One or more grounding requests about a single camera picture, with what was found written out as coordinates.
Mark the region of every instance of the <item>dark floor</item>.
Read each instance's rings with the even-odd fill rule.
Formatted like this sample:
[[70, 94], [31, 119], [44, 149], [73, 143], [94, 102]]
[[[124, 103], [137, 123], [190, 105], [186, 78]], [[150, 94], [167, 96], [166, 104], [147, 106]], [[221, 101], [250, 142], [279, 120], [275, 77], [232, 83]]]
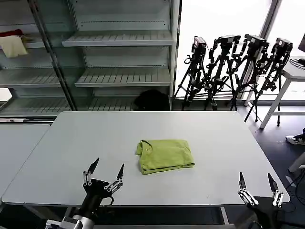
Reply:
[[[186, 110], [202, 110], [202, 101], [196, 101]], [[245, 117], [247, 109], [239, 106], [239, 113]], [[268, 106], [258, 108], [259, 116], [263, 119], [267, 113]], [[302, 107], [285, 107], [283, 109], [300, 110]], [[173, 110], [180, 110], [180, 102], [173, 104]], [[227, 110], [220, 105], [219, 110]], [[247, 121], [249, 129], [253, 133], [257, 142], [266, 154], [270, 163], [274, 167], [284, 186], [289, 184], [286, 177], [292, 180], [293, 174], [288, 172], [288, 167], [293, 161], [305, 151], [305, 146], [293, 146], [285, 142], [285, 136], [296, 135], [305, 127], [305, 117], [303, 116], [281, 116], [281, 125], [276, 126], [277, 117], [273, 116], [264, 130], [259, 129], [259, 122], [254, 122], [254, 115], [251, 115]], [[304, 181], [301, 182], [298, 195], [302, 196], [305, 192]], [[288, 191], [294, 195], [294, 187]], [[225, 206], [230, 223], [235, 223], [236, 219], [245, 211], [245, 206]], [[59, 215], [63, 216], [64, 208], [53, 208]], [[291, 203], [283, 206], [285, 213], [281, 218], [285, 221], [305, 224], [305, 206], [303, 206], [295, 197], [291, 196]], [[101, 224], [118, 224], [118, 225], [186, 225], [186, 224], [219, 224], [223, 223], [219, 208], [146, 208], [146, 209], [129, 209], [129, 208], [108, 208], [103, 210], [104, 214], [99, 219]], [[23, 207], [6, 206], [0, 213], [0, 225], [10, 228], [18, 228], [21, 225], [25, 228], [44, 228], [44, 220], [40, 220]]]

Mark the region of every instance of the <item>black bag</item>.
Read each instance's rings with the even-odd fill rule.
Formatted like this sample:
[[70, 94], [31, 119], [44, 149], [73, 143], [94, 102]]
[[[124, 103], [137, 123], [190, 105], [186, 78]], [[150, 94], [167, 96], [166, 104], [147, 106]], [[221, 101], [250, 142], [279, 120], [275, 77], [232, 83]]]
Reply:
[[167, 95], [152, 89], [140, 94], [134, 100], [135, 111], [170, 111], [170, 103]]

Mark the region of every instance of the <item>folded green cloth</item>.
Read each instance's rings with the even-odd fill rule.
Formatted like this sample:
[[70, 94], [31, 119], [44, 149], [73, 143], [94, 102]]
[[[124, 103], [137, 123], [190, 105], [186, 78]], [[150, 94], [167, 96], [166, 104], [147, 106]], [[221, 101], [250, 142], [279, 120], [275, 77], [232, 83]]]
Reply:
[[184, 140], [141, 140], [137, 155], [141, 156], [142, 174], [151, 174], [195, 165]]

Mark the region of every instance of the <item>robotic arm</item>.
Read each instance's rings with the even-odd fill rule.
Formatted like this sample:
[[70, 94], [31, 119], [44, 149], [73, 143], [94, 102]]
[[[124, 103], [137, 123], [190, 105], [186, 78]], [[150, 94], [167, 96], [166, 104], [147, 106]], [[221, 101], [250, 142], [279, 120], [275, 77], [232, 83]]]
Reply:
[[244, 176], [242, 172], [240, 172], [238, 194], [247, 207], [257, 216], [257, 221], [252, 222], [252, 224], [256, 223], [262, 229], [278, 229], [280, 228], [280, 223], [277, 221], [276, 215], [278, 210], [282, 207], [284, 192], [279, 191], [277, 183], [270, 174], [268, 174], [268, 179], [273, 193], [272, 198], [254, 197], [246, 189]]
[[62, 222], [48, 220], [45, 229], [93, 229], [102, 200], [111, 198], [110, 205], [113, 204], [112, 195], [123, 186], [124, 164], [116, 180], [110, 184], [106, 181], [91, 179], [98, 162], [99, 158], [90, 165], [87, 172], [83, 172], [83, 188], [87, 194], [81, 207], [74, 212], [74, 216], [64, 217]]

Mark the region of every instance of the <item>shelf unit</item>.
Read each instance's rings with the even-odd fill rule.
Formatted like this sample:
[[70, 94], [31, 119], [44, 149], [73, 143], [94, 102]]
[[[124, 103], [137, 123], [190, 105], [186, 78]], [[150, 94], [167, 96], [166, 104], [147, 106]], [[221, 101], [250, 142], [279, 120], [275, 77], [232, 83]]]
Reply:
[[169, 86], [168, 68], [88, 68], [77, 87]]
[[12, 94], [0, 116], [49, 116], [71, 108], [132, 111], [144, 91], [171, 96], [179, 5], [0, 1], [0, 31], [21, 29], [30, 38], [26, 56], [8, 59], [0, 48], [0, 88]]
[[55, 116], [71, 111], [65, 98], [11, 98], [1, 107], [1, 116]]
[[98, 97], [92, 99], [88, 111], [133, 111], [134, 97]]
[[65, 47], [172, 45], [169, 31], [80, 31], [62, 42]]
[[0, 48], [0, 88], [12, 94], [0, 116], [55, 116], [71, 110], [27, 0], [0, 1], [0, 31], [16, 29], [22, 30], [29, 54], [10, 59]]
[[[150, 89], [171, 96], [179, 4], [178, 0], [67, 1], [75, 31], [62, 45], [83, 54], [84, 72], [74, 85], [91, 91], [89, 110], [105, 101], [120, 110], [116, 102], [133, 103]], [[94, 110], [115, 109], [95, 106]]]

